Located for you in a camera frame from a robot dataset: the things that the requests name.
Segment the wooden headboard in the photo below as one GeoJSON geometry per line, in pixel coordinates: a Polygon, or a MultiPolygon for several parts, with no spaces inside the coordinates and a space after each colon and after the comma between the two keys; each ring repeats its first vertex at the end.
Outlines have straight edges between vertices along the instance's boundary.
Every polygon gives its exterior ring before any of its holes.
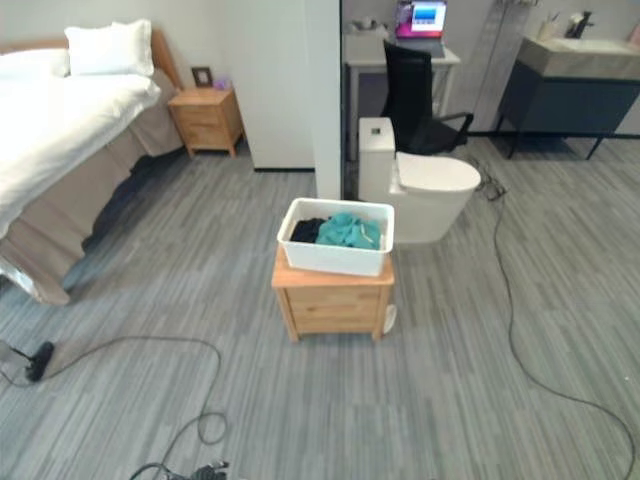
{"type": "MultiPolygon", "coordinates": [[[[44,40],[28,40],[9,45],[0,45],[0,53],[19,52],[22,50],[34,50],[37,48],[69,48],[66,37],[50,38],[44,40]]],[[[151,32],[151,51],[153,55],[153,65],[160,68],[167,74],[171,83],[176,88],[182,88],[182,81],[178,70],[173,63],[173,57],[167,46],[162,30],[154,28],[151,32]]]]}

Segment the cable plug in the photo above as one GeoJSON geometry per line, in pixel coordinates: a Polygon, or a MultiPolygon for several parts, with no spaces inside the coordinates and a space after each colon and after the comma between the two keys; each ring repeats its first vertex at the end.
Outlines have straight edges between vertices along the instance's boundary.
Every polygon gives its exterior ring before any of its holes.
{"type": "Polygon", "coordinates": [[[195,471],[189,480],[226,480],[227,472],[224,470],[229,466],[229,462],[218,462],[215,465],[206,465],[195,471]]]}

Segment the white plastic basket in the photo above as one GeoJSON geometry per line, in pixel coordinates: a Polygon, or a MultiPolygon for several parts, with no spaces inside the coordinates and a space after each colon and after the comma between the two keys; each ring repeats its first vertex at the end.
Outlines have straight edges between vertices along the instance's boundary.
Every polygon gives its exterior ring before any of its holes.
{"type": "Polygon", "coordinates": [[[381,203],[347,202],[297,198],[289,207],[278,231],[278,242],[284,247],[289,265],[303,270],[377,277],[382,273],[385,255],[393,249],[394,211],[381,203]],[[348,212],[380,226],[380,250],[336,247],[290,241],[299,220],[329,218],[348,212]]]}

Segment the toilet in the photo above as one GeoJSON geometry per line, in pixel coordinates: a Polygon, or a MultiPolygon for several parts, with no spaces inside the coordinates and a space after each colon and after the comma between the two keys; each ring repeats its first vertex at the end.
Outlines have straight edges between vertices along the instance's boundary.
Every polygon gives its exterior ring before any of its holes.
{"type": "Polygon", "coordinates": [[[359,198],[394,207],[395,243],[440,240],[481,180],[455,158],[396,153],[388,118],[360,118],[359,152],[359,198]]]}

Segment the white duvet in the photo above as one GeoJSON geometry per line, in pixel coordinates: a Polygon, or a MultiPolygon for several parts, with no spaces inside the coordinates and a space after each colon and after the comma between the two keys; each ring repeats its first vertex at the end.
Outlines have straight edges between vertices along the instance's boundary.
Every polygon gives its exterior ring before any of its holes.
{"type": "Polygon", "coordinates": [[[0,239],[31,201],[159,97],[139,75],[0,80],[0,239]]]}

